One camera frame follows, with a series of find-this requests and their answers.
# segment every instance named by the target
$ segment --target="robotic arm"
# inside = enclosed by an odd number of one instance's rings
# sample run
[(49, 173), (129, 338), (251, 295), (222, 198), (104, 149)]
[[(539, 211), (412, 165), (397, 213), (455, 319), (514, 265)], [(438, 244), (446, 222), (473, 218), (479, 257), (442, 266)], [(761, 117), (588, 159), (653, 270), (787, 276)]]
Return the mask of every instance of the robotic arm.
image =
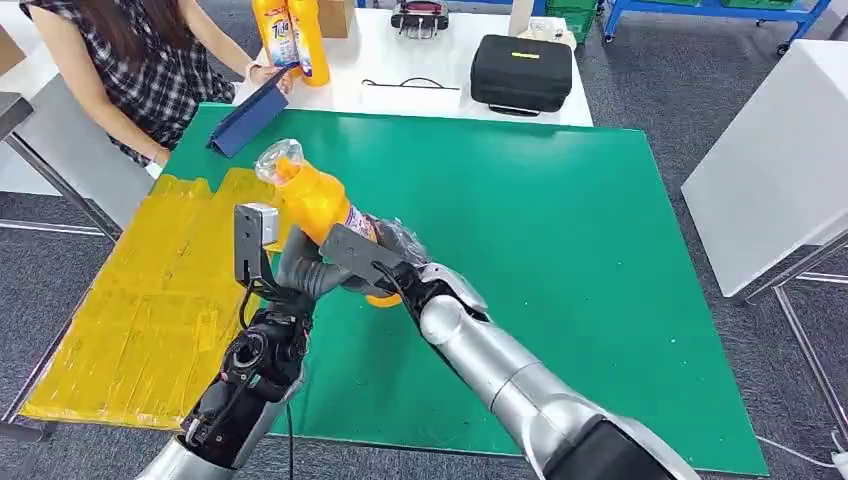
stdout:
[(498, 328), (458, 273), (415, 266), (336, 225), (320, 252), (295, 229), (274, 279), (261, 245), (276, 240), (276, 225), (274, 209), (236, 207), (236, 277), (245, 298), (256, 293), (269, 305), (227, 349), (221, 372), (183, 422), (185, 433), (139, 479), (232, 478), (299, 388), (315, 301), (338, 285), (399, 293), (424, 340), (504, 425), (540, 479), (699, 479), (650, 430), (570, 389)]

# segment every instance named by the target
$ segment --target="long dark hair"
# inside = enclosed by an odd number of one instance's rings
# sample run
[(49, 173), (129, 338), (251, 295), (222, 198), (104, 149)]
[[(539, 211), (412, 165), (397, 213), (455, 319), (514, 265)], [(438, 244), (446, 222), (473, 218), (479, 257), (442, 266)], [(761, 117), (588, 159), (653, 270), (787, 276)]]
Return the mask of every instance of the long dark hair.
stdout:
[[(109, 41), (121, 59), (138, 66), (148, 54), (142, 39), (130, 29), (126, 16), (115, 0), (79, 0), (85, 18)], [(150, 27), (171, 46), (187, 49), (191, 45), (188, 27), (177, 0), (143, 0)]]

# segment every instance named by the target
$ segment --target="black device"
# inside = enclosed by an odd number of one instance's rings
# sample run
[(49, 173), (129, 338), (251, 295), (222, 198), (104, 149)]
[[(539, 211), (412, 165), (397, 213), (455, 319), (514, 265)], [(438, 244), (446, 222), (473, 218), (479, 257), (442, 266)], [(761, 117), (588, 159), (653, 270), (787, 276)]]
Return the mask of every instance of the black device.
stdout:
[(499, 113), (556, 112), (571, 93), (571, 47), (486, 35), (471, 63), (471, 98)]
[(448, 5), (441, 0), (401, 0), (392, 12), (398, 35), (429, 40), (448, 28)]

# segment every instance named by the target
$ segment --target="gray carpet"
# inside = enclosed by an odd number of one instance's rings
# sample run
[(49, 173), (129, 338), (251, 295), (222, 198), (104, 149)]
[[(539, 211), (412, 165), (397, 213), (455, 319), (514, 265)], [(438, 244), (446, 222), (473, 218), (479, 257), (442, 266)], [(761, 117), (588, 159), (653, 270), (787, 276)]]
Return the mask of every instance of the gray carpet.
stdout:
[[(244, 5), (228, 0), (201, 3), (248, 52), (257, 51), (253, 20)], [(810, 36), (826, 37), (837, 21), (826, 14)], [(577, 58), (595, 123), (638, 128), (648, 134), (755, 430), (827, 460), (833, 450), (828, 435), (833, 422), (776, 302), (767, 297), (759, 306), (740, 307), (721, 298), (679, 191), (689, 172), (773, 68), (777, 61), (774, 49), (790, 33), (784, 24), (756, 28), (743, 20), (626, 14), (612, 44), (602, 42), (599, 20), (586, 45), (578, 49)], [(12, 197), (0, 196), (0, 218), (20, 216), (23, 210), (28, 215), (43, 211), (32, 203), (37, 199)], [(0, 409), (23, 382), (37, 352), (71, 312), (108, 251), (107, 244), (90, 238), (22, 232), (0, 236), (0, 264), (14, 261), (28, 268), (25, 274), (0, 276)], [(848, 262), (829, 263), (826, 268), (842, 266), (842, 271), (848, 271), (848, 265), (841, 265)], [(848, 399), (848, 355), (844, 350), (848, 330), (839, 328), (848, 315), (845, 290), (797, 284), (789, 293), (835, 387)], [(60, 425), (54, 439), (43, 445), (0, 439), (0, 472), (14, 479), (132, 478), (166, 437), (160, 432)], [(303, 440), (297, 440), (295, 448), (297, 478), (303, 479), (532, 478), (518, 459)], [(840, 478), (832, 470), (811, 466), (770, 447), (765, 447), (764, 453), (777, 479)], [(269, 438), (238, 478), (284, 478), (286, 462), (285, 439)]]

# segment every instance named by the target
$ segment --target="plastic bottle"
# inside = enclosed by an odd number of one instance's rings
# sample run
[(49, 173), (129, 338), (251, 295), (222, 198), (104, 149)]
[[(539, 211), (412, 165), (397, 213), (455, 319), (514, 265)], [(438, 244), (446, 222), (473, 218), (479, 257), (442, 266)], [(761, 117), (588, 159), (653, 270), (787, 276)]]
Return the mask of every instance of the plastic bottle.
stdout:
[[(256, 175), (276, 187), (275, 206), (284, 210), (318, 245), (324, 243), (330, 229), (337, 223), (377, 242), (374, 224), (350, 203), (344, 185), (336, 177), (318, 171), (307, 162), (297, 140), (280, 140), (266, 150), (256, 162)], [(398, 295), (386, 298), (366, 296), (366, 300), (375, 307), (392, 307), (400, 303)]]
[(321, 43), (318, 0), (288, 0), (288, 8), (303, 81), (310, 87), (326, 85), (330, 81), (330, 67)]
[(285, 0), (253, 0), (253, 15), (268, 61), (277, 67), (298, 62), (294, 29)]

